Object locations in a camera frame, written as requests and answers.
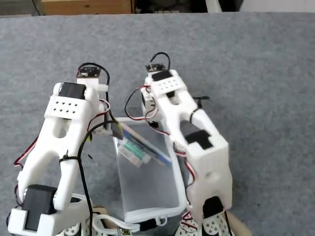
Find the wooden cabinet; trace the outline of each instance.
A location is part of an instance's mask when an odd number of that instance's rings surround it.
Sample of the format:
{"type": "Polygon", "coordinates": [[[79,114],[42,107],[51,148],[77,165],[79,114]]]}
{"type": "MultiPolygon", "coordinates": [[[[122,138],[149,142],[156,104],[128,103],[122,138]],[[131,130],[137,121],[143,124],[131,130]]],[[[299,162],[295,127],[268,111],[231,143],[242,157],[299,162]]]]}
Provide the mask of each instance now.
{"type": "Polygon", "coordinates": [[[42,0],[46,15],[130,14],[133,0],[42,0]]]}

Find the gray carpet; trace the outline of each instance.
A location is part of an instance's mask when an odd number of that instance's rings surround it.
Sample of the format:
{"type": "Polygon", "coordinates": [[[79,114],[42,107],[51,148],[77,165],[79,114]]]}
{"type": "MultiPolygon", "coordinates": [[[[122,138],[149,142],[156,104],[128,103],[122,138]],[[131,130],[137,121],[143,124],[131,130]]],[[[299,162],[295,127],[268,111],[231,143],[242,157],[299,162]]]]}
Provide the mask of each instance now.
{"type": "MultiPolygon", "coordinates": [[[[315,232],[315,15],[185,14],[0,19],[0,232],[15,206],[12,163],[37,135],[56,82],[75,81],[79,64],[108,68],[115,116],[166,51],[192,95],[230,143],[232,212],[256,236],[315,232]]],[[[140,100],[133,111],[140,112],[140,100]]],[[[96,204],[122,217],[110,138],[86,146],[96,204]]],[[[41,183],[57,184],[58,162],[41,183]]],[[[83,193],[78,177],[76,192],[83,193]]],[[[155,235],[173,232],[176,219],[155,235]]]]}

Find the clear plastic box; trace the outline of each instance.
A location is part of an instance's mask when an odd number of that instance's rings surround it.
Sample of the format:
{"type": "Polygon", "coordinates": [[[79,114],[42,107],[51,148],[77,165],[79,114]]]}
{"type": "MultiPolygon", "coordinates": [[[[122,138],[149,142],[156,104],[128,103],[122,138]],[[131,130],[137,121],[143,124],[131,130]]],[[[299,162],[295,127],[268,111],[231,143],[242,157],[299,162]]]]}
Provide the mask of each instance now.
{"type": "Polygon", "coordinates": [[[136,167],[118,152],[114,138],[126,223],[163,219],[179,215],[186,208],[183,177],[169,137],[152,130],[144,121],[118,118],[147,139],[171,159],[171,165],[161,165],[154,159],[136,167]]]}

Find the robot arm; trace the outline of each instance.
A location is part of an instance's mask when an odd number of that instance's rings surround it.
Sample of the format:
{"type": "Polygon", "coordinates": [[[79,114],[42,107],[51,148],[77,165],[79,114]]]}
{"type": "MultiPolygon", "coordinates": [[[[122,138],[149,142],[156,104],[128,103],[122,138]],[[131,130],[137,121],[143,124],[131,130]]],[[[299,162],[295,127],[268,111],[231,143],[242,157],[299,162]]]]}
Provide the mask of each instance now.
{"type": "Polygon", "coordinates": [[[158,113],[149,122],[163,119],[170,140],[178,150],[186,152],[187,162],[194,172],[194,180],[187,187],[187,208],[194,221],[201,225],[203,218],[231,207],[232,176],[228,164],[228,143],[204,110],[195,103],[178,73],[165,70],[160,64],[152,66],[147,69],[149,73],[145,80],[145,85],[150,89],[141,89],[142,109],[147,114],[147,110],[156,106],[158,113]],[[180,131],[183,120],[198,127],[199,131],[184,136],[180,131]]]}
{"type": "Polygon", "coordinates": [[[85,196],[72,194],[78,161],[71,158],[63,161],[78,155],[89,125],[103,119],[95,118],[104,112],[98,92],[107,91],[107,86],[87,81],[58,83],[54,87],[36,145],[18,175],[18,197],[23,204],[11,212],[8,230],[12,234],[54,236],[78,223],[85,224],[89,217],[85,196]],[[60,162],[61,169],[57,188],[38,184],[53,159],[60,162]]]}

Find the small label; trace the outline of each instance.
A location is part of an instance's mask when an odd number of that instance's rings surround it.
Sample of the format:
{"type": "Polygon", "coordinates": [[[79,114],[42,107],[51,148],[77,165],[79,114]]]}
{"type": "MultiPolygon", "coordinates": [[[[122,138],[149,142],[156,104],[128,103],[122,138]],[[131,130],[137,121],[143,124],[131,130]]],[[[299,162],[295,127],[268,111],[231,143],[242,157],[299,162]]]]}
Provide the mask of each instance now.
{"type": "Polygon", "coordinates": [[[126,229],[119,229],[119,236],[132,236],[132,233],[130,230],[126,229]]]}

